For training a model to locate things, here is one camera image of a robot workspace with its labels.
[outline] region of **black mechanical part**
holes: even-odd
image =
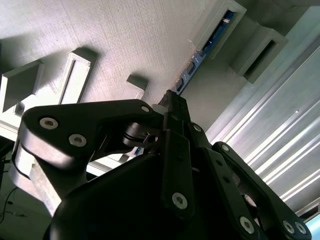
[[[311,239],[311,233],[300,219],[271,188],[226,143],[216,142],[212,149],[220,153],[240,177],[239,189],[257,205],[261,228],[271,238]]]
[[[231,147],[211,146],[191,122],[185,99],[167,91],[160,103],[168,109],[164,115],[141,100],[42,106],[24,113],[15,153],[23,150],[31,158],[24,177],[52,215],[47,238],[311,239],[303,222]],[[42,127],[43,118],[58,126]],[[71,144],[74,134],[85,144]],[[144,148],[142,155],[87,181],[89,161],[137,146]],[[243,194],[256,203],[260,226]]]

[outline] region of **screw head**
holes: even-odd
[[[240,217],[240,224],[248,234],[253,234],[255,232],[255,228],[251,221],[245,216]]]
[[[197,130],[198,132],[201,132],[201,127],[199,127],[197,124],[193,125],[194,129]]]
[[[141,106],[141,109],[147,113],[150,112],[150,109],[147,108],[146,106]]]
[[[180,192],[175,192],[172,195],[172,202],[178,209],[181,209],[181,210],[186,209],[188,206],[188,201],[186,197],[183,196]]]
[[[291,233],[291,234],[294,234],[294,233],[295,233],[294,227],[293,227],[289,222],[287,222],[286,220],[284,220],[282,223],[283,223],[283,226],[285,227],[285,229],[286,229],[289,233]]]
[[[223,150],[225,150],[226,152],[229,152],[229,148],[226,145],[222,145],[221,146]]]
[[[87,139],[80,134],[72,134],[69,137],[69,143],[73,146],[82,148],[87,144]]]
[[[304,226],[300,222],[296,221],[295,226],[302,234],[307,234],[307,230],[304,228]]]
[[[59,126],[57,120],[51,117],[44,117],[40,120],[39,123],[41,127],[48,130],[56,129]]]

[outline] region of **electronic component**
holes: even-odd
[[[234,0],[209,2],[189,38],[196,51],[171,88],[173,92],[180,95],[204,59],[215,57],[245,12],[246,9]]]

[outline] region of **blue circuit board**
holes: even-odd
[[[183,92],[191,78],[196,73],[197,69],[200,67],[205,57],[214,48],[216,42],[223,34],[224,30],[226,29],[234,15],[235,13],[229,10],[225,13],[222,20],[220,21],[216,29],[213,31],[212,35],[209,37],[204,47],[201,50],[196,51],[195,54],[192,56],[191,60],[188,62],[185,70],[182,72],[180,77],[177,79],[175,85],[171,89],[173,92],[175,92],[178,95],[180,95]]]

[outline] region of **cable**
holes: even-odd
[[[5,203],[4,203],[4,207],[3,207],[3,211],[2,211],[2,219],[0,221],[0,224],[2,224],[2,222],[5,220],[5,214],[6,214],[6,207],[7,207],[7,202],[8,202],[8,199],[10,197],[10,195],[15,191],[17,190],[17,187],[15,187],[14,189],[11,190],[11,192],[8,194],[8,196],[6,197],[6,200],[5,200]]]

